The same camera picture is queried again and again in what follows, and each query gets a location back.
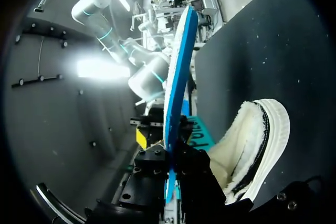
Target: robotic arm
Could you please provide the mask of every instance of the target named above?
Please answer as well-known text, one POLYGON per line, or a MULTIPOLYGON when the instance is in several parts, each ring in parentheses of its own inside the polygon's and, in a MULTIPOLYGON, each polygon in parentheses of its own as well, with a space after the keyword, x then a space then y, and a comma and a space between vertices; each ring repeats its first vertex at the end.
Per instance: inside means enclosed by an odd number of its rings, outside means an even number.
MULTIPOLYGON (((80 0, 72 8, 75 21, 90 28, 105 50, 119 64, 129 60, 139 71, 130 78, 129 86, 145 102, 150 102, 164 93, 162 83, 168 75, 170 59, 161 52, 153 52, 140 46, 134 39, 123 41, 114 27, 103 16, 102 11, 111 4, 111 0, 80 0)), ((149 10, 149 20, 139 26, 140 31, 147 30, 161 50, 163 39, 156 37, 155 13, 149 10)))

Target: machinery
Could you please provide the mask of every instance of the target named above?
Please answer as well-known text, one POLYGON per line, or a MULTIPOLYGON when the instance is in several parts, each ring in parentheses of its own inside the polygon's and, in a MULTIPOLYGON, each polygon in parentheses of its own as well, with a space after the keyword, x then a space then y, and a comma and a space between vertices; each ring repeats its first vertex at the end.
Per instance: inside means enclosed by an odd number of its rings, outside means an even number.
POLYGON ((198 12, 198 33, 196 42, 206 42, 223 24, 217 0, 144 0, 145 13, 132 17, 131 30, 142 32, 142 46, 138 39, 122 40, 102 11, 111 0, 80 0, 72 9, 75 21, 90 28, 98 41, 118 64, 128 61, 138 71, 129 79, 129 86, 142 102, 162 98, 162 84, 167 79, 171 44, 177 23, 184 8, 194 6, 198 12), (135 27, 135 20, 141 24, 135 27))
POLYGON ((193 134, 194 122, 182 116, 178 141, 174 152, 176 193, 172 202, 165 202, 166 181, 170 158, 157 143, 162 136, 162 110, 152 109, 148 116, 131 119, 137 124, 146 142, 150 145, 139 151, 134 159, 134 169, 122 183, 116 202, 97 200, 95 209, 85 209, 86 219, 73 212, 59 201, 44 184, 37 190, 49 207, 66 223, 236 223, 270 222, 277 216, 282 222, 307 219, 313 204, 314 192, 310 181, 293 182, 261 207, 251 211, 249 199, 225 205, 226 197, 209 167, 210 158, 204 150, 190 146, 188 139, 193 134))

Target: metal bolt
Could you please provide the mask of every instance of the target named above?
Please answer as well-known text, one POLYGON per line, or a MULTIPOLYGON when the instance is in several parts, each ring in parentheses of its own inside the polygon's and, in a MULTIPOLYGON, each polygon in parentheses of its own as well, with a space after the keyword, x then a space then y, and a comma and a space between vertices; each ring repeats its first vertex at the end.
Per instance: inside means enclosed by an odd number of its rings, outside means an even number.
POLYGON ((287 195, 283 192, 278 193, 277 199, 280 201, 285 201, 287 199, 287 195))
POLYGON ((154 170, 154 175, 157 175, 157 174, 160 174, 161 173, 161 170, 160 169, 155 169, 154 170))
POLYGON ((17 35, 17 36, 15 37, 15 42, 18 43, 18 42, 20 41, 20 39, 21 39, 21 35, 17 35))
POLYGON ((295 209, 298 208, 298 204, 295 201, 290 201, 287 206, 288 210, 294 211, 295 209))

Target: cable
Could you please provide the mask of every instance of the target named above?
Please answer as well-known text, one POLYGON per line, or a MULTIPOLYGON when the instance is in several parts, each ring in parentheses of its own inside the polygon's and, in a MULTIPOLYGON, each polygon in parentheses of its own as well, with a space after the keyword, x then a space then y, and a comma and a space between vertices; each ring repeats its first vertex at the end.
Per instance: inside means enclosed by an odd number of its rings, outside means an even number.
POLYGON ((38 69, 37 69, 38 76, 40 76, 40 63, 41 63, 41 52, 42 52, 43 41, 44 41, 44 37, 42 37, 40 53, 38 54, 38 69))
POLYGON ((58 218, 59 218, 59 216, 55 216, 55 217, 52 219, 51 224, 54 224, 55 221, 56 221, 58 218))

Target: white fleece lining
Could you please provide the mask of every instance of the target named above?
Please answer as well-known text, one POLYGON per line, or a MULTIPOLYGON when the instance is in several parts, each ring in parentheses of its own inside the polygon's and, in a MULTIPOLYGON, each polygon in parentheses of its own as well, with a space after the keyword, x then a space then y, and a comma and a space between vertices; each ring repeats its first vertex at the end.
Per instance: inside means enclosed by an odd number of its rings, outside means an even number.
POLYGON ((257 197, 266 176, 283 154, 290 134, 289 115, 281 103, 274 99, 261 99, 255 102, 259 103, 268 115, 269 138, 260 167, 249 189, 242 197, 242 199, 249 198, 252 201, 257 197))
POLYGON ((261 99, 256 100, 255 102, 263 107, 268 116, 269 138, 260 166, 251 183, 235 194, 232 192, 235 186, 247 174, 264 139, 265 125, 262 111, 258 105, 249 102, 248 104, 254 106, 249 105, 247 109, 247 102, 244 102, 225 136, 209 151, 211 169, 220 186, 223 188, 223 192, 227 198, 227 204, 237 201, 237 198, 241 194, 244 194, 241 199, 249 198, 254 201, 266 176, 274 167, 288 143, 290 121, 285 107, 274 99, 261 99), (254 118, 249 114, 249 111, 255 113, 254 118), (242 155, 238 163, 236 163, 237 167, 234 170, 233 178, 230 178, 230 174, 232 174, 233 171, 231 170, 232 166, 237 160, 237 156, 234 155, 240 153, 240 145, 243 143, 245 146, 243 146, 242 155), (235 146, 238 146, 239 149, 235 150, 230 148, 235 146))
POLYGON ((262 115, 257 104, 244 102, 225 136, 208 152, 225 195, 244 178, 259 152, 265 129, 262 115))

